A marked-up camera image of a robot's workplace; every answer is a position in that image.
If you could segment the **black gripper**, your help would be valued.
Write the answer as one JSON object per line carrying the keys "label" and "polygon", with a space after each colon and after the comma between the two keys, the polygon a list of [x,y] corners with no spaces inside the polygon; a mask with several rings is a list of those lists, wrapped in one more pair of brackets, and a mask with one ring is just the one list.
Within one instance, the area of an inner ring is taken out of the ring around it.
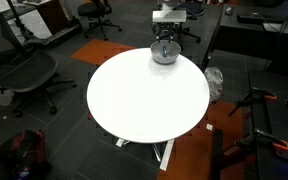
{"label": "black gripper", "polygon": [[162,31],[169,29],[168,41],[171,41],[179,34],[181,25],[181,22],[157,22],[153,23],[151,28],[157,41],[161,40]]}

